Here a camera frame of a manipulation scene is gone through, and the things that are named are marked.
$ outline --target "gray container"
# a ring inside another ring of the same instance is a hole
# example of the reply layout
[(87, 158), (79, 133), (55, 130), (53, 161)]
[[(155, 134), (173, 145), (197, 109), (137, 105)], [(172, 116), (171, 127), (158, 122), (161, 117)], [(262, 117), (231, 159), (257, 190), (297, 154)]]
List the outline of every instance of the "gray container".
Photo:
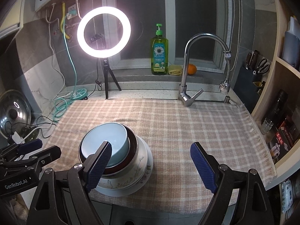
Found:
[(284, 45), (281, 58), (292, 67), (299, 70), (300, 40), (296, 35), (289, 31), (284, 33)]

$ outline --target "pot lid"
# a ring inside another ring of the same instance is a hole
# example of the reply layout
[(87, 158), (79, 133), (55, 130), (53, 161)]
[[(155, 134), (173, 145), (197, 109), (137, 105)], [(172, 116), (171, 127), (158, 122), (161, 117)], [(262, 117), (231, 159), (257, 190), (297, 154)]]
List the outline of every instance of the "pot lid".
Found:
[(25, 124), (31, 122), (31, 110), (25, 96), (16, 90), (6, 91), (0, 97), (0, 132), (8, 138), (9, 134), (21, 132)]

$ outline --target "scissors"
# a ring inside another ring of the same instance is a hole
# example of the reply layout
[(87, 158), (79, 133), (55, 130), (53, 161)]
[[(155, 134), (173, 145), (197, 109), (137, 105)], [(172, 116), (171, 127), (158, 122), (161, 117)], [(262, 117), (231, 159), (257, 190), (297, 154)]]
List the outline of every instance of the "scissors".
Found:
[(257, 67), (255, 68), (255, 70), (253, 71), (253, 74), (265, 74), (269, 71), (270, 69), (270, 65), (267, 64), (267, 59), (263, 58), (259, 64), (257, 65)]

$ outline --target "stack of dishes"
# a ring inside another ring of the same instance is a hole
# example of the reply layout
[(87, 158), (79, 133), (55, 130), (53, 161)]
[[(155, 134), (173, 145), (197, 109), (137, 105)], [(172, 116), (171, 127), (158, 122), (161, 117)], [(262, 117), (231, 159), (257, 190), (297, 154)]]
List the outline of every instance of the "stack of dishes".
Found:
[(139, 190), (148, 181), (153, 156), (146, 142), (126, 125), (104, 123), (90, 130), (79, 146), (83, 163), (94, 154), (103, 141), (112, 145), (112, 156), (96, 190), (104, 195), (120, 197)]

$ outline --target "brown bowl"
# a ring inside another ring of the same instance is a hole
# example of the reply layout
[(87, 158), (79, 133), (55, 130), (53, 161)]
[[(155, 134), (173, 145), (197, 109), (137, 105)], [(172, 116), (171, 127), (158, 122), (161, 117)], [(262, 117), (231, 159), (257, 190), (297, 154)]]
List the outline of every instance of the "brown bowl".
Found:
[[(125, 159), (123, 159), (117, 165), (105, 168), (104, 173), (103, 173), (103, 177), (111, 176), (111, 175), (114, 175), (114, 174), (117, 174), (117, 173), (121, 172), (123, 169), (125, 169), (127, 166), (129, 166), (132, 162), (134, 162), (136, 157), (137, 157), (138, 149), (139, 149), (138, 144), (137, 144), (137, 137), (135, 136), (134, 132), (128, 126), (126, 126), (124, 124), (122, 124), (122, 125), (126, 128), (128, 139), (129, 139), (128, 154), (125, 157)], [(82, 155), (82, 152), (81, 152), (81, 145), (82, 145), (82, 142), (83, 142), (85, 136), (82, 138), (82, 141), (80, 142), (79, 149), (78, 149), (78, 156), (79, 156), (79, 160), (80, 160), (81, 163), (84, 163), (84, 161), (86, 160), (86, 158)]]

